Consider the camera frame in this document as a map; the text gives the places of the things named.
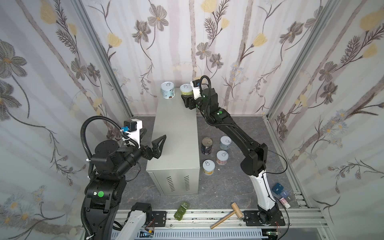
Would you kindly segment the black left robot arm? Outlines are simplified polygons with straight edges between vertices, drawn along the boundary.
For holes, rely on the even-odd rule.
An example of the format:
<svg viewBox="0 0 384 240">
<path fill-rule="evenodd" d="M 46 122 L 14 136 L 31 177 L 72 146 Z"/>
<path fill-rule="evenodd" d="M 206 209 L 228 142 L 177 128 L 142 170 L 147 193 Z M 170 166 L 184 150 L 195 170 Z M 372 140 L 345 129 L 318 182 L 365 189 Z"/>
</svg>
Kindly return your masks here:
<svg viewBox="0 0 384 240">
<path fill-rule="evenodd" d="M 86 240 L 109 240 L 114 219 L 127 185 L 126 173 L 141 158 L 158 159 L 167 136 L 152 142 L 152 146 L 120 146 L 117 141 L 106 140 L 97 145 L 90 162 L 95 169 L 85 190 L 81 221 L 85 227 Z"/>
</svg>

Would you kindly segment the blue brown label can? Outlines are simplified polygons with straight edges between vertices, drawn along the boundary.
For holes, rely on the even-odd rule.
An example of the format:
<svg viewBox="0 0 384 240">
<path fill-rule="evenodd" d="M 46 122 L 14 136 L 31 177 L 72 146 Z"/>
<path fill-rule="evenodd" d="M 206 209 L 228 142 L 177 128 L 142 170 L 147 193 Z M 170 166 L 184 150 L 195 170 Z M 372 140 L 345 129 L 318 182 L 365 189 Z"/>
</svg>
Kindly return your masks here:
<svg viewBox="0 0 384 240">
<path fill-rule="evenodd" d="M 175 85 L 172 82 L 164 82 L 161 84 L 161 94 L 164 99 L 172 99 L 175 96 Z"/>
</svg>

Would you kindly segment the teal label can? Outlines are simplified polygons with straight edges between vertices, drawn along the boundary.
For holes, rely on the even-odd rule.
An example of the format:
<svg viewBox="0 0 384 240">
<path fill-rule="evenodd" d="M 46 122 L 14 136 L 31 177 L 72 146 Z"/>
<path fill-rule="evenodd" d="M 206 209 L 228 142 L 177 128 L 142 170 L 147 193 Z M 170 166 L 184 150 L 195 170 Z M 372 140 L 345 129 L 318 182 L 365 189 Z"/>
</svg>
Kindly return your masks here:
<svg viewBox="0 0 384 240">
<path fill-rule="evenodd" d="M 222 136 L 220 138 L 220 149 L 228 150 L 232 144 L 232 139 L 228 136 Z"/>
</svg>

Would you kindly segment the yellow label can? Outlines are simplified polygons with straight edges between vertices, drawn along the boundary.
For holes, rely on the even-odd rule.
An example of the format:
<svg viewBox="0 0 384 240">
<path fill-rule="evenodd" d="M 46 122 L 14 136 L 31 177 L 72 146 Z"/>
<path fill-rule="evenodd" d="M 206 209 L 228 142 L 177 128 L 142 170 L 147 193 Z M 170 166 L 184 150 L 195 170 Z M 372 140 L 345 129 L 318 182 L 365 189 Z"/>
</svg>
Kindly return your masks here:
<svg viewBox="0 0 384 240">
<path fill-rule="evenodd" d="M 203 166 L 203 173 L 207 176 L 212 175 L 216 168 L 216 165 L 212 160 L 205 160 L 202 166 Z"/>
</svg>

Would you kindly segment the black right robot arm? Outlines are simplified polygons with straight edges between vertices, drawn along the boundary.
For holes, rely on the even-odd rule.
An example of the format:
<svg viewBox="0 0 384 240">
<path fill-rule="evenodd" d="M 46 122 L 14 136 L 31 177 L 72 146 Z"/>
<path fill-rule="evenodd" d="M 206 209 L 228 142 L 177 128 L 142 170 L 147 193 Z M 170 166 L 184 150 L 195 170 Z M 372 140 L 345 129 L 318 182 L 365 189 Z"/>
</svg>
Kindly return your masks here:
<svg viewBox="0 0 384 240">
<path fill-rule="evenodd" d="M 266 161 L 268 146 L 260 144 L 243 131 L 231 115 L 219 106 L 214 89 L 204 89 L 198 97 L 181 95 L 186 108 L 198 109 L 206 123 L 227 135 L 245 156 L 241 162 L 242 171 L 248 175 L 258 199 L 258 219 L 268 226 L 280 219 L 278 203 L 273 199 L 267 180 Z"/>
</svg>

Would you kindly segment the pink label can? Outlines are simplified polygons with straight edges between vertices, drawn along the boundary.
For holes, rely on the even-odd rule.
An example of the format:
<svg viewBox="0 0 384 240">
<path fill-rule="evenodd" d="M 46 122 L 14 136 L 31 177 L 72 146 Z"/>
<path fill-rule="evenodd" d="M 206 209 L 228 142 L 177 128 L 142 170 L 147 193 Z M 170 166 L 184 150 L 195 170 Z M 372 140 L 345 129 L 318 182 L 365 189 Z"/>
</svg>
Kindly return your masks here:
<svg viewBox="0 0 384 240">
<path fill-rule="evenodd" d="M 218 165 L 224 166 L 227 164 L 228 159 L 229 159 L 229 154 L 227 151 L 220 150 L 217 152 L 216 156 L 217 156 L 216 162 Z"/>
</svg>

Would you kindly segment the dark blue can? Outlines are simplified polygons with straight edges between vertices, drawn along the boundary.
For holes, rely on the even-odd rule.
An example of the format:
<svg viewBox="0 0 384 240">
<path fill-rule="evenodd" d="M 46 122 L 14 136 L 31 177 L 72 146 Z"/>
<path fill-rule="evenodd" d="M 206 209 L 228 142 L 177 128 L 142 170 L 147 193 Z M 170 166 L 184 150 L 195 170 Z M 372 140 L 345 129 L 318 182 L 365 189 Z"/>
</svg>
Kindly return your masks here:
<svg viewBox="0 0 384 240">
<path fill-rule="evenodd" d="M 204 155 L 209 155 L 212 152 L 213 139 L 210 137 L 205 137 L 201 142 L 201 152 Z"/>
</svg>

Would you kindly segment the green label can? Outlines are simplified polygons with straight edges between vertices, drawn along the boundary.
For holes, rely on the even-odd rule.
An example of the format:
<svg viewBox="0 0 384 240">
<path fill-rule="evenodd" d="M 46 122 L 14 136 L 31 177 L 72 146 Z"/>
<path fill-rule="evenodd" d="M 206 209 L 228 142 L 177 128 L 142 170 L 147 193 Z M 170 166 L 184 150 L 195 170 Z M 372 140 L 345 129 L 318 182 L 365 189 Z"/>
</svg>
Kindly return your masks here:
<svg viewBox="0 0 384 240">
<path fill-rule="evenodd" d="M 191 96 L 193 95 L 193 87 L 190 84 L 183 84 L 180 86 L 180 91 L 182 96 Z"/>
</svg>

